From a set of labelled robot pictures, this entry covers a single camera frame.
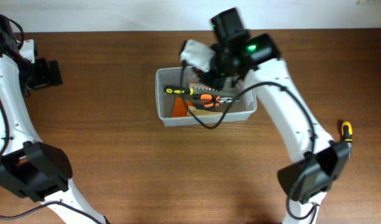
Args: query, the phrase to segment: green light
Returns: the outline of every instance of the green light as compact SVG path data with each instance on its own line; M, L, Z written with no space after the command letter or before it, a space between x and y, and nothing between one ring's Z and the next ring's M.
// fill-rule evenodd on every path
M254 45L250 45L250 46L247 47L247 50L248 51L255 51L255 50L257 50L257 46L255 44Z

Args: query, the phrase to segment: screwdriver handle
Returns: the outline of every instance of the screwdriver handle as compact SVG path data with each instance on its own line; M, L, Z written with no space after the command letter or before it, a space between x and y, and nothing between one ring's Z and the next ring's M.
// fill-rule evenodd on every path
M341 137L345 142L352 142L353 129L350 122L345 121L342 123Z
M164 87L164 92L168 94L193 94L193 89L192 88L185 88L185 87L180 87L180 86L174 86L174 85L166 85Z

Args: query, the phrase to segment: cable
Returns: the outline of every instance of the cable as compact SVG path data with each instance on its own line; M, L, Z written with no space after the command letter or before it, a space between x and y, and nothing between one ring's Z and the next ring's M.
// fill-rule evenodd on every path
M5 137L3 138L4 145L0 151L0 162L1 162L2 155L5 153L6 149L8 148L8 144L10 140L8 117L6 116L5 109L4 109L4 106L2 105L1 99L0 99L0 110L1 110L2 118L4 120L5 133L6 133Z
M180 74L180 87L182 87L183 75L184 75L186 67L187 67L186 61L182 61L182 69L181 69L181 74ZM228 111L230 110L232 105L237 100L239 100L242 95L244 95L245 93L247 93L248 91L250 91L250 90L252 90L254 88L257 88L257 87L260 87L260 86L265 86L265 85L279 87L280 91L285 91L292 98L292 100L298 105L299 109L304 114L304 116L305 116L305 118L306 118L306 120L308 122L308 125L309 125L309 127L311 129L311 137L310 137L310 140L311 140L311 151L310 152L313 154L314 153L314 147L315 147L315 140L316 140L316 138L315 138L316 133L315 133L315 130L314 130L313 122L312 122L312 120L311 120L307 110L302 105L302 103L299 101L299 99L290 90L288 90L287 87L285 87L285 86L283 86L283 85L281 85L279 83L275 83L275 82L260 82L260 83L252 85L252 86L246 88L245 90L241 91L239 94L237 94L237 96L235 96L233 98L233 100L229 103L227 108L224 110L221 118L213 126L208 126L208 125L204 124L204 122L202 122L200 119L198 119L197 116L195 114L193 114L193 112L191 110L189 110L189 107L188 107L188 105L187 105L187 103L185 101L185 95L183 93L181 94L181 98L182 98L183 104L186 106L188 112L194 117L195 120L197 120L197 122L199 122L199 124L201 124L202 126L204 126L207 129L215 129L215 128L217 128L222 123L222 120L224 119L224 117L226 116L226 114L228 113ZM312 156L309 156L309 157L307 157L305 159L304 169L302 170L301 174L298 176L297 180L295 181L295 183L292 185L292 187L290 189L289 196L291 198L293 197L296 188L299 186L300 182L302 181L303 177L305 176L305 174L306 174L306 168L309 166L310 162L312 161L312 158L313 158ZM316 210L316 207L318 206L318 204L314 205L306 216L304 216L304 217L297 217L294 214L292 214L292 212L290 210L290 206L289 206L290 197L287 198L287 211L288 211L288 214L292 218L294 218L295 220L304 220L304 219L308 218L312 214L312 212Z
M17 48L19 49L19 50L21 50L21 48L23 47L23 44L24 44L24 32L23 32L23 28L22 28L22 26L21 25L19 25L15 20L13 20L13 19L9 19L9 21L11 21L13 24L15 24L15 26L20 30L20 32L21 32L21 38L22 38L22 40L21 40L21 43L17 46Z
M0 219L2 219L2 220L14 220L14 219L17 219L17 218L22 218L22 217L24 217L24 216L26 216L26 215L30 215L30 214L33 213L33 212L36 212L36 211L38 211L38 210L40 210L40 209L43 209L43 208L45 208L45 207L47 207L47 206L49 206L49 205L60 205L60 206L63 206L63 207L65 207L65 208L67 208L67 209L70 209L70 210L73 211L73 212L79 213L79 214L81 214L81 215L83 215L83 216L89 218L90 220L94 221L94 222L97 223L97 224L102 224L101 222L99 222L97 219L95 219L95 218L92 217L91 215L88 215L87 213L85 213L85 212L83 212L83 211L80 211L80 210L78 210L78 209L76 209L76 208L73 208L73 207L71 207L71 206L69 206L69 205L66 205L65 203L63 203L63 202L61 202L61 201L49 202L49 203L40 205L40 206L38 206L38 207L35 207L35 208L33 208L32 210L29 210L29 211L26 211L26 212L24 212L24 213L21 213L21 214L18 214L18 215L14 215L14 216L11 216L11 217L7 217L7 216L4 216L4 215L0 215Z

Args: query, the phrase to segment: white plastic box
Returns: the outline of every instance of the white plastic box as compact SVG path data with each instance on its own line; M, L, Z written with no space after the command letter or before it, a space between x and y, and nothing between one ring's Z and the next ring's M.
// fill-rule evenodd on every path
M179 86L180 71L181 68L162 68L157 71L155 76L155 100L157 104L157 113L159 118L163 121L164 126L167 127L198 124L192 116L171 118L176 96L166 94L164 92L164 87L165 85ZM199 83L197 76L192 72L190 67L185 70L183 87L188 87L189 83ZM230 88L230 80L228 80L227 85L225 85L222 91L239 93L243 89L244 82L239 82L235 88ZM241 102L235 103L235 105L231 108L231 112L225 116L223 122L247 120L249 116L257 110L257 101L253 91L248 91L242 96ZM216 123L220 117L221 115L198 116L198 118L206 124Z

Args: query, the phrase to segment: pliers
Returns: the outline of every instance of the pliers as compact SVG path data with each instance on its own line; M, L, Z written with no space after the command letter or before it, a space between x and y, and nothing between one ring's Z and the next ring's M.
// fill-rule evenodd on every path
M218 108L221 106L222 103L230 103L233 101L233 97L220 97L220 96L213 96L210 94L201 94L196 95L193 97L194 100L209 100L212 101L212 103L206 103L203 105L196 105L196 109L199 110L210 110L213 108Z

